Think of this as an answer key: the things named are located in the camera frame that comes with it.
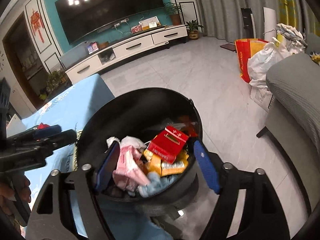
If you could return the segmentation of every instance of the drawer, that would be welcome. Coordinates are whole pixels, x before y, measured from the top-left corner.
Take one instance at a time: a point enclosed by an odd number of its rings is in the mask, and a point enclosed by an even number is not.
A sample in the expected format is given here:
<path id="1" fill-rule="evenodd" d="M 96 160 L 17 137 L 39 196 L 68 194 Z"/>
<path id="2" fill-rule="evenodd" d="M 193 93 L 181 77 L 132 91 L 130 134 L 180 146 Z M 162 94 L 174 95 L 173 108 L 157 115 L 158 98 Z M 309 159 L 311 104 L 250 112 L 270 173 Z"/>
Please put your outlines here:
<path id="1" fill-rule="evenodd" d="M 183 26 L 179 28 L 174 28 L 174 29 L 169 29 L 166 31 L 154 33 L 151 36 L 154 44 L 156 45 L 165 41 L 170 41 L 177 38 L 185 37 L 187 35 L 188 35 L 187 29 L 185 26 Z"/>
<path id="2" fill-rule="evenodd" d="M 129 57 L 139 52 L 146 50 L 146 48 L 153 46 L 153 40 L 151 35 L 147 35 L 141 38 L 138 38 L 133 41 L 129 41 L 125 44 L 122 44 L 118 47 L 113 48 L 113 52 L 116 55 L 116 58 Z"/>
<path id="3" fill-rule="evenodd" d="M 78 66 L 67 70 L 66 73 L 73 84 L 94 74 L 102 66 L 98 55 L 80 63 Z"/>

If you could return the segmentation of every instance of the sofa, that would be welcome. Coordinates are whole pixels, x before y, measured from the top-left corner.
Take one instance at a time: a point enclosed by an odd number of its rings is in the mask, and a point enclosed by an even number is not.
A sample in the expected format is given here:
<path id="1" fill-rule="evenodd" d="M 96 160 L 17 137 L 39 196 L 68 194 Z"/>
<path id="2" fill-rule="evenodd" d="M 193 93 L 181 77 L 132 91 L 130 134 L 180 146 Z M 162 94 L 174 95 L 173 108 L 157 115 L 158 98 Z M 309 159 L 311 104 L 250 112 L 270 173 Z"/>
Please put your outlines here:
<path id="1" fill-rule="evenodd" d="M 309 56 L 320 53 L 320 38 L 310 33 L 306 42 L 305 53 L 268 70 L 275 101 L 257 137 L 270 137 L 302 192 L 309 218 L 293 239 L 320 239 L 320 66 Z"/>

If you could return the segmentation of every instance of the green plant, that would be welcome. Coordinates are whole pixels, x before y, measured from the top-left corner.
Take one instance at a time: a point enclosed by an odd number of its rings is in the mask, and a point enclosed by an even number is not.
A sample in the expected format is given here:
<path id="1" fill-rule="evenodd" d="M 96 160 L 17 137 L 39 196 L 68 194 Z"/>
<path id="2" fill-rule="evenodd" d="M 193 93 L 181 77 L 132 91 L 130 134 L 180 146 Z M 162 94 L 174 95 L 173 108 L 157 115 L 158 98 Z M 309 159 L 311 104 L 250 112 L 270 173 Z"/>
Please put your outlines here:
<path id="1" fill-rule="evenodd" d="M 187 22 L 187 26 L 186 26 L 189 32 L 198 31 L 199 27 L 203 28 L 202 25 L 198 24 L 198 20 L 192 20 L 190 22 Z"/>
<path id="2" fill-rule="evenodd" d="M 164 9 L 168 15 L 173 15 L 173 14 L 179 14 L 179 12 L 182 12 L 182 5 L 177 5 L 176 3 L 172 2 L 167 2 L 164 3 Z"/>
<path id="3" fill-rule="evenodd" d="M 48 75 L 47 87 L 49 88 L 50 91 L 53 91 L 62 83 L 61 81 L 62 77 L 63 77 L 63 73 L 60 70 L 55 70 Z"/>

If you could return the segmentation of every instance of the pink plastic wrapper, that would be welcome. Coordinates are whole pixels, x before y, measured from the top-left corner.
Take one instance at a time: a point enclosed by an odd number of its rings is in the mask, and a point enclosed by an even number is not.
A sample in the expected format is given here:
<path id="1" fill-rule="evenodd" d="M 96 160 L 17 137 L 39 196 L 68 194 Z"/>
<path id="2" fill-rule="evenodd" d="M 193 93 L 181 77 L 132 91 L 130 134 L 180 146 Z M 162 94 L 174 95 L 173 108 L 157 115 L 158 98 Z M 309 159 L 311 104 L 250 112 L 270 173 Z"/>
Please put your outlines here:
<path id="1" fill-rule="evenodd" d="M 150 183 L 147 176 L 138 167 L 136 162 L 139 162 L 141 153 L 135 147 L 145 148 L 144 144 L 129 145 L 124 138 L 120 144 L 120 155 L 117 163 L 117 168 L 113 171 L 112 177 L 118 188 L 122 190 L 135 191 L 137 185 L 146 186 Z"/>

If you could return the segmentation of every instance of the black trash can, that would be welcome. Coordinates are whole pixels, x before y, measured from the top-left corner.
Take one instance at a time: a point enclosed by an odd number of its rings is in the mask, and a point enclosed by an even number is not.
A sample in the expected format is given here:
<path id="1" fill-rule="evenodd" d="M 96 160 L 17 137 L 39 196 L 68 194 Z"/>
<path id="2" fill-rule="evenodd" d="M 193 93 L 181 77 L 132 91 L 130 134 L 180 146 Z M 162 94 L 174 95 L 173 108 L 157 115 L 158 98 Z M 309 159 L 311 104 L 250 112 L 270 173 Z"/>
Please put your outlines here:
<path id="1" fill-rule="evenodd" d="M 145 88 L 130 91 L 105 104 L 84 127 L 77 147 L 78 167 L 92 163 L 97 153 L 105 152 L 106 140 L 115 136 L 120 140 L 126 136 L 139 138 L 143 142 L 153 139 L 167 125 L 188 120 L 202 139 L 202 124 L 192 100 L 173 90 Z M 188 167 L 167 188 L 146 198 L 114 198 L 108 200 L 118 204 L 134 205 L 136 210 L 148 215 L 166 214 L 171 207 L 182 209 L 198 191 L 196 159 L 192 141 L 188 141 Z"/>

